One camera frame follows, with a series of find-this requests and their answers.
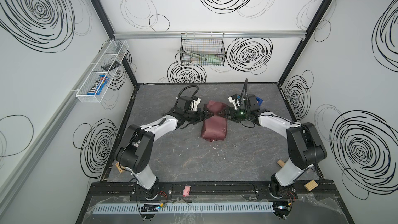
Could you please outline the red wrapping paper sheet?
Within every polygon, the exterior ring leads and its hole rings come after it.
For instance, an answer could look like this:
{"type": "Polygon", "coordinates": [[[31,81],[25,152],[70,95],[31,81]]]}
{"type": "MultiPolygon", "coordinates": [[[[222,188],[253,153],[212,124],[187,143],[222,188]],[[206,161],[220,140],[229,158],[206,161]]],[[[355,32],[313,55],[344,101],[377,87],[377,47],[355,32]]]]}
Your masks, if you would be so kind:
{"type": "Polygon", "coordinates": [[[201,138],[210,143],[213,141],[224,141],[227,137],[228,120],[218,114],[225,110],[226,107],[225,103],[212,100],[206,104],[206,108],[210,113],[213,113],[213,116],[204,120],[201,138]]]}

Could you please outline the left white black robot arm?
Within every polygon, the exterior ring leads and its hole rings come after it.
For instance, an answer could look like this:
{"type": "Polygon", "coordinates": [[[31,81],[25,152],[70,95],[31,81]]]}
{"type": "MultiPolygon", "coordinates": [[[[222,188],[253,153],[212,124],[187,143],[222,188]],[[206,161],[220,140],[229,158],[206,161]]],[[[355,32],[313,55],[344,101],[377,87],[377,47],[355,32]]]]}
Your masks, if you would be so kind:
{"type": "Polygon", "coordinates": [[[154,199],[158,194],[159,179],[149,165],[154,142],[169,132],[195,125],[214,115],[207,107],[199,108],[198,91],[197,85],[184,87],[174,106],[160,119],[127,128],[115,152],[115,160],[136,179],[136,196],[154,199]]]}

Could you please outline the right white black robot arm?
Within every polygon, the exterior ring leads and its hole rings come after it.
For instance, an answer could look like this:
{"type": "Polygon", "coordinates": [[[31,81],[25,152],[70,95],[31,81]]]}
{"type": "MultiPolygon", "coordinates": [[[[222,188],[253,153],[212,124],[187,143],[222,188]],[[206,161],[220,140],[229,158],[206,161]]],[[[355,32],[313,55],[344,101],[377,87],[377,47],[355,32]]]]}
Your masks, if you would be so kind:
{"type": "Polygon", "coordinates": [[[244,120],[268,128],[287,140],[288,160],[270,179],[269,192],[276,199],[284,197],[295,181],[307,170],[327,157],[320,135],[314,124],[289,120],[267,109],[261,109],[254,94],[248,93],[245,80],[240,94],[229,98],[233,107],[226,106],[217,115],[234,122],[244,120]]]}

